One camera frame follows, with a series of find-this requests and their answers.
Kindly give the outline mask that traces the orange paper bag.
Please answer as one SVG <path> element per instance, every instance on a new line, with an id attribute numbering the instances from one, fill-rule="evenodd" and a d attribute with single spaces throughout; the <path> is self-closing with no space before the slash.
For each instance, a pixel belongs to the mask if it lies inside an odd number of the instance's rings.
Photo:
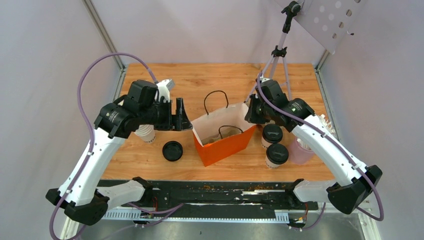
<path id="1" fill-rule="evenodd" d="M 214 111 L 208 111 L 206 100 L 213 93 L 223 93 L 226 105 Z M 192 120 L 191 123 L 195 149 L 205 167 L 247 148 L 256 130 L 256 124 L 245 120 L 249 109 L 245 103 L 229 104 L 228 96 L 224 91 L 214 90 L 203 99 L 203 107 L 205 114 Z M 201 143 L 203 139 L 217 134 L 219 127 L 225 125 L 241 128 L 244 133 L 206 145 Z"/>

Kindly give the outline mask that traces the black coffee cup lid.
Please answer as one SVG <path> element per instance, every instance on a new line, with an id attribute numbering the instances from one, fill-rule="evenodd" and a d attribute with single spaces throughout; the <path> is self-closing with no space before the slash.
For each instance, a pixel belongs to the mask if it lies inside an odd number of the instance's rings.
<path id="1" fill-rule="evenodd" d="M 274 163 L 285 164 L 289 159 L 288 149 L 280 143 L 271 144 L 265 154 Z"/>

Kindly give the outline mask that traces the white paper coffee cup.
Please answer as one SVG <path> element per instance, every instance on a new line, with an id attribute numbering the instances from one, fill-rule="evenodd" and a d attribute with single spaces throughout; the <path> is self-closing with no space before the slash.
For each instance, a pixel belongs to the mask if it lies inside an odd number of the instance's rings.
<path id="1" fill-rule="evenodd" d="M 273 161 L 271 161 L 271 159 L 270 158 L 268 158 L 267 156 L 265 157 L 265 164 L 266 164 L 266 166 L 268 167 L 268 168 L 270 168 L 270 169 L 276 169 L 276 168 L 278 168 L 278 167 L 280 167 L 282 164 L 281 163 L 279 163 L 279 162 L 277 162 L 277 163 L 274 163 Z"/>

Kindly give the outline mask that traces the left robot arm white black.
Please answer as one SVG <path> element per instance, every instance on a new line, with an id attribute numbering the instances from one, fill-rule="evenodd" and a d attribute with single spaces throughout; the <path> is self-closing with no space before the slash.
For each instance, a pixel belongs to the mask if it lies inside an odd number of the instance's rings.
<path id="1" fill-rule="evenodd" d="M 71 220 L 92 226 L 107 211 L 127 203 L 149 206 L 153 201 L 153 185 L 140 177 L 110 187 L 98 183 L 117 150 L 140 126 L 153 131 L 186 131 L 192 124 L 181 97 L 172 110 L 171 79 L 158 83 L 136 80 L 124 94 L 106 104 L 94 121 L 90 140 L 68 179 L 58 188 L 47 191 L 46 199 L 64 210 Z"/>

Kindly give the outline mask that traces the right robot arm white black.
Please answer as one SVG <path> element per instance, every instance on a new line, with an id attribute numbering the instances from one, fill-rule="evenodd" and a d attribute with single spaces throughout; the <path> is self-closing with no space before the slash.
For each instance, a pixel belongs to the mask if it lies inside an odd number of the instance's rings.
<path id="1" fill-rule="evenodd" d="M 259 77 L 256 83 L 256 93 L 250 95 L 245 120 L 252 124 L 273 121 L 284 127 L 304 142 L 334 177 L 330 181 L 300 180 L 285 195 L 290 208 L 298 209 L 305 202 L 331 203 L 348 215 L 360 210 L 360 204 L 370 194 L 374 194 L 378 205 L 382 206 L 376 185 L 383 172 L 377 165 L 368 166 L 351 154 L 304 100 L 288 100 L 277 81 Z"/>

